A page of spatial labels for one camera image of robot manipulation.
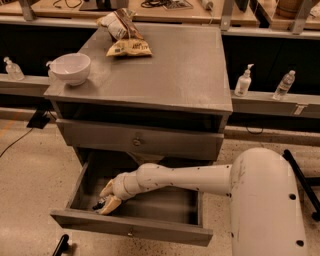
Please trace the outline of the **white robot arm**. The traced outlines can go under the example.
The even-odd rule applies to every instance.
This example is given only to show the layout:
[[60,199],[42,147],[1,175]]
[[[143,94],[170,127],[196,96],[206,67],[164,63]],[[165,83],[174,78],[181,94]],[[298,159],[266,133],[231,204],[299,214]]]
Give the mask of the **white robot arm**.
[[124,200],[167,186],[230,198],[233,256],[308,256],[294,171],[270,149],[248,149],[231,165],[143,164],[107,183],[99,213],[107,215]]

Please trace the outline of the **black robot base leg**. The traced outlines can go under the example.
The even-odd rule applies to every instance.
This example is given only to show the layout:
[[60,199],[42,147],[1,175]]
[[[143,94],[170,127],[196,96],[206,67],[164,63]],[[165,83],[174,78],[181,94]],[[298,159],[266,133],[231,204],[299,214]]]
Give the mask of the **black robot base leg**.
[[292,153],[286,149],[283,153],[283,157],[289,162],[291,168],[293,169],[296,177],[298,178],[304,192],[307,194],[311,204],[313,205],[315,211],[312,213],[312,218],[319,222],[320,221],[320,200],[318,199],[313,188],[315,186],[320,186],[320,177],[306,177]]

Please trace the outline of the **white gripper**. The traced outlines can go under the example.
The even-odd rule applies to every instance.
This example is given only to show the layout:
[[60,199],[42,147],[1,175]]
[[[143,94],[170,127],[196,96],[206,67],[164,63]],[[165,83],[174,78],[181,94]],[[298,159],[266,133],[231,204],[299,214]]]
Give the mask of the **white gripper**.
[[140,192],[136,172],[124,172],[110,179],[101,190],[99,196],[102,208],[99,213],[107,215],[119,207],[122,200],[128,200]]

